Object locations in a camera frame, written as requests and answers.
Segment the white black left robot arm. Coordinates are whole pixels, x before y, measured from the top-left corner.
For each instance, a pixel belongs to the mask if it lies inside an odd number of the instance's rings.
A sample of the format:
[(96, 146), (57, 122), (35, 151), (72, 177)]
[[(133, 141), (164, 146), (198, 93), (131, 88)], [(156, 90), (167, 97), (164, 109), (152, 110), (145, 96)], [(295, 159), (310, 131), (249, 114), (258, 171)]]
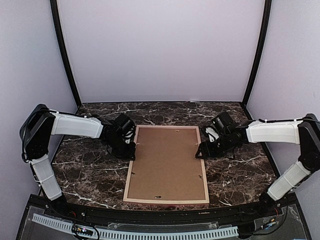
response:
[(115, 119), (103, 120), (97, 115), (77, 115), (38, 104), (19, 130), (21, 158), (29, 164), (35, 181), (51, 201), (51, 210), (60, 218), (67, 218), (70, 206), (56, 179), (50, 160), (51, 137), (68, 135), (98, 139), (107, 152), (120, 160), (135, 160), (134, 136), (136, 124), (124, 113)]

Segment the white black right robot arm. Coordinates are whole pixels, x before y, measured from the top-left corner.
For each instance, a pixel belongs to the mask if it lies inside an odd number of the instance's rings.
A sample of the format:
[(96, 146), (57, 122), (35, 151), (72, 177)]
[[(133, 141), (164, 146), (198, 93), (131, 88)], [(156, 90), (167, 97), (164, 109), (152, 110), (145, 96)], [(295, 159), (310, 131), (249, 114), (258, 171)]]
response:
[(283, 157), (286, 170), (259, 196), (255, 213), (266, 217), (284, 196), (320, 169), (320, 121), (313, 113), (304, 117), (282, 120), (234, 121), (227, 112), (212, 119), (212, 125), (205, 128), (209, 139), (199, 144), (195, 157), (213, 159), (226, 151), (244, 144), (289, 145), (281, 153), (272, 151), (276, 166), (281, 166)]

